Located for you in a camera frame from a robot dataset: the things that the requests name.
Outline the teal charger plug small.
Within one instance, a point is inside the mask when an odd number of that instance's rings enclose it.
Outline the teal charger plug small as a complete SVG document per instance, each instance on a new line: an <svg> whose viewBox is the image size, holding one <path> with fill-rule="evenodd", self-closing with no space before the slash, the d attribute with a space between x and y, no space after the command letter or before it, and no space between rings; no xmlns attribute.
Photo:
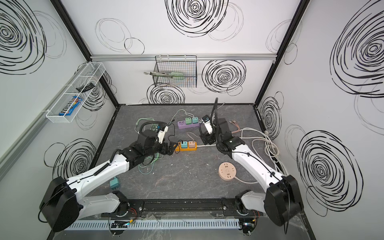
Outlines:
<svg viewBox="0 0 384 240"><path fill-rule="evenodd" d="M198 124L199 123L199 118L198 117L192 117L192 123L193 124Z"/></svg>

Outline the teal charger plug front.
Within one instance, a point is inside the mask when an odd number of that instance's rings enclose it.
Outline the teal charger plug front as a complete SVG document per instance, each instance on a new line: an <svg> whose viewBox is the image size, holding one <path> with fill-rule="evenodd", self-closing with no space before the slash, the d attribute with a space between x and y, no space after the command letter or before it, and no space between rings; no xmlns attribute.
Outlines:
<svg viewBox="0 0 384 240"><path fill-rule="evenodd" d="M110 180L110 188L111 190L115 191L115 190L118 190L120 188L120 181L118 178L113 178L112 180Z"/></svg>

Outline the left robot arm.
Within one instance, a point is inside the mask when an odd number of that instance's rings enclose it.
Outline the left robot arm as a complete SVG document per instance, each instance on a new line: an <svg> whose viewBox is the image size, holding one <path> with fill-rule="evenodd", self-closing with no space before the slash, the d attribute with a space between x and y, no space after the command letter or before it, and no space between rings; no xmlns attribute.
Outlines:
<svg viewBox="0 0 384 240"><path fill-rule="evenodd" d="M81 173L64 179L53 179L39 206L39 216L44 216L52 232L65 230L75 221L102 213L120 213L129 210L128 199L119 191L103 196L89 197L88 194L108 180L132 170L156 155L171 156L176 142L165 142L169 124L147 122L141 125L138 139L122 150L116 149L109 160Z"/></svg>

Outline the purple power strip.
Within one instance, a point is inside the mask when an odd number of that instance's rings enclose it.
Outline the purple power strip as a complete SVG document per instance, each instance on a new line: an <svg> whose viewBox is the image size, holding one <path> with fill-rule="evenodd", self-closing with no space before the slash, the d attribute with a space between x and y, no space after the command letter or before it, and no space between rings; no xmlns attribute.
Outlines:
<svg viewBox="0 0 384 240"><path fill-rule="evenodd" d="M196 128L196 127L199 127L199 125L200 125L200 123L186 124L186 121L178 121L177 124L178 124L178 128L180 130L182 130L182 129L189 129L189 128Z"/></svg>

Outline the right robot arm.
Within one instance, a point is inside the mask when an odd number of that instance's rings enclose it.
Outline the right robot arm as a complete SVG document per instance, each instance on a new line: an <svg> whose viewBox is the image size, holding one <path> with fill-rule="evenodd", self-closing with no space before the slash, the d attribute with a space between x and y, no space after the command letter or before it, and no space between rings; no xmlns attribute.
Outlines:
<svg viewBox="0 0 384 240"><path fill-rule="evenodd" d="M246 204L245 199L257 193L249 191L243 194L241 203L245 209L264 212L275 225L287 229L290 220L304 209L298 181L291 175L283 175L274 170L253 153L241 138L232 135L226 119L219 118L218 99L215 99L209 119L212 130L207 134L201 133L201 138L209 138L208 142L214 142L219 152L242 165L265 192L262 206L254 200Z"/></svg>

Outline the orange power strip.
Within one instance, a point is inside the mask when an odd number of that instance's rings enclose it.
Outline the orange power strip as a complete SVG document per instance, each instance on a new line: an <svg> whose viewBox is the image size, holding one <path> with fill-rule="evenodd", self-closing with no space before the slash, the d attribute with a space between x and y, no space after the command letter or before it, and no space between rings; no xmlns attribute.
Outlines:
<svg viewBox="0 0 384 240"><path fill-rule="evenodd" d="M197 148L197 142L195 141L182 141L178 142L178 146L175 148L175 153L196 151Z"/></svg>

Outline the round pink power strip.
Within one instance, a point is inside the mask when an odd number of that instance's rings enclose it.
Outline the round pink power strip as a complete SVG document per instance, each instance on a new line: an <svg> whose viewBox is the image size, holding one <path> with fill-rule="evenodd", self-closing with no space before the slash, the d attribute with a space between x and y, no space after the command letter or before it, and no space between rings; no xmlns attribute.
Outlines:
<svg viewBox="0 0 384 240"><path fill-rule="evenodd" d="M218 168L219 177L224 181L231 181L236 177L236 167L229 162L223 162Z"/></svg>

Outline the light green charger plug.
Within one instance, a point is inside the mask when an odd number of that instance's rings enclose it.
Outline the light green charger plug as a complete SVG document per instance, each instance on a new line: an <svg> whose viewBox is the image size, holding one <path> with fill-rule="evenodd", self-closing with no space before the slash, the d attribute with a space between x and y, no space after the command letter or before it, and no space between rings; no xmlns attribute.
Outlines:
<svg viewBox="0 0 384 240"><path fill-rule="evenodd" d="M185 118L185 124L186 125L192 124L192 118Z"/></svg>

